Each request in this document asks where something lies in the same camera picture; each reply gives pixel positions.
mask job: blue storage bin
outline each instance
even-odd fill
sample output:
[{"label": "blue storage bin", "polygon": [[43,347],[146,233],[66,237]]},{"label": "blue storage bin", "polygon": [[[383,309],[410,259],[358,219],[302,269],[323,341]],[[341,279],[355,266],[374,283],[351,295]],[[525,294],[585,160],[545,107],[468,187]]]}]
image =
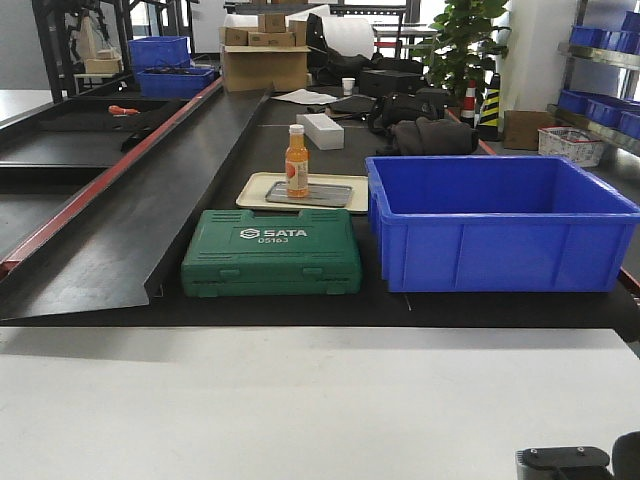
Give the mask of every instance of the blue storage bin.
[{"label": "blue storage bin", "polygon": [[622,22],[621,30],[640,32],[640,13],[628,11],[624,17],[624,22]]},{"label": "blue storage bin", "polygon": [[635,32],[620,32],[620,38],[616,45],[618,52],[635,53],[638,49],[638,40],[640,40],[640,34]]},{"label": "blue storage bin", "polygon": [[599,47],[602,42],[604,30],[601,28],[574,26],[571,30],[569,43],[572,45],[584,45],[585,47]]},{"label": "blue storage bin", "polygon": [[584,115],[584,112],[587,110],[587,101],[591,98],[608,99],[611,97],[608,97],[607,95],[600,95],[598,93],[580,92],[577,90],[560,90],[558,107],[573,113]]},{"label": "blue storage bin", "polygon": [[186,68],[187,74],[138,73],[143,97],[192,98],[216,78],[211,68]]},{"label": "blue storage bin", "polygon": [[618,47],[621,33],[622,32],[605,31],[602,34],[602,39],[600,40],[600,48],[605,50],[615,50]]},{"label": "blue storage bin", "polygon": [[622,112],[640,111],[640,105],[616,98],[597,98],[587,100],[585,116],[605,127],[618,128]]},{"label": "blue storage bin", "polygon": [[622,112],[618,130],[630,137],[640,139],[640,112]]},{"label": "blue storage bin", "polygon": [[179,67],[191,64],[187,37],[145,37],[129,40],[134,73],[147,68]]},{"label": "blue storage bin", "polygon": [[370,157],[392,292],[609,291],[640,208],[563,157]]}]

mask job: bottle cap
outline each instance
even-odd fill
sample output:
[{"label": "bottle cap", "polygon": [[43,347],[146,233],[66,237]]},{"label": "bottle cap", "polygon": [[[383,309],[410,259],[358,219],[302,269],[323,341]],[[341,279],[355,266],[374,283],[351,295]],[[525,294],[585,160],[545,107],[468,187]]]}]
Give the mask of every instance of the bottle cap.
[{"label": "bottle cap", "polygon": [[293,125],[289,125],[289,134],[303,134],[304,133],[304,125],[300,125],[299,123],[294,123]]}]

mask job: white basket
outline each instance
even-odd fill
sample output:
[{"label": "white basket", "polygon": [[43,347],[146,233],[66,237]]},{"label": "white basket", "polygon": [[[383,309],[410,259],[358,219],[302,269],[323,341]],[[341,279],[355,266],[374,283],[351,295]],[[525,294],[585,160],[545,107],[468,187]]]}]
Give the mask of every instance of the white basket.
[{"label": "white basket", "polygon": [[584,130],[571,127],[548,127],[538,129],[538,153],[540,155],[562,155],[581,167],[595,167],[606,144],[596,140]]}]

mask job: cardboard box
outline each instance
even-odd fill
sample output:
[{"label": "cardboard box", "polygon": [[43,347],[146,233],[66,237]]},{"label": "cardboard box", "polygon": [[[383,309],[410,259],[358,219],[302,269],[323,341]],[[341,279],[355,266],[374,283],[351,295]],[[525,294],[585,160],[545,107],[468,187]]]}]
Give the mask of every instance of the cardboard box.
[{"label": "cardboard box", "polygon": [[251,47],[295,47],[296,39],[293,33],[262,33],[249,34]]},{"label": "cardboard box", "polygon": [[263,33],[284,33],[287,31],[284,13],[261,13],[258,15],[258,31]]},{"label": "cardboard box", "polygon": [[105,48],[103,50],[98,50],[96,58],[98,60],[114,60],[114,59],[119,59],[120,54],[116,52],[115,49],[113,48]]},{"label": "cardboard box", "polygon": [[99,60],[97,58],[88,58],[84,61],[84,71],[90,74],[113,74],[122,71],[122,61],[119,58],[111,60]]},{"label": "cardboard box", "polygon": [[504,112],[504,148],[514,150],[538,150],[538,128],[553,127],[556,119],[547,112]]},{"label": "cardboard box", "polygon": [[290,92],[307,86],[307,47],[224,47],[222,79],[228,92]]},{"label": "cardboard box", "polygon": [[249,31],[246,28],[220,27],[221,45],[249,45]]},{"label": "cardboard box", "polygon": [[307,22],[304,20],[289,20],[287,30],[296,37],[296,47],[307,44]]}]

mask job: bottle label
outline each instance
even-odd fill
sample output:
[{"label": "bottle label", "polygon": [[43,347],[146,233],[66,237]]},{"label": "bottle label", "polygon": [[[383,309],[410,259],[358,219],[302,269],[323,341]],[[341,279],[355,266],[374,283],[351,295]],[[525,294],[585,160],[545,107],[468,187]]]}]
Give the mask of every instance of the bottle label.
[{"label": "bottle label", "polygon": [[304,190],[308,188],[308,162],[286,162],[287,190]]}]

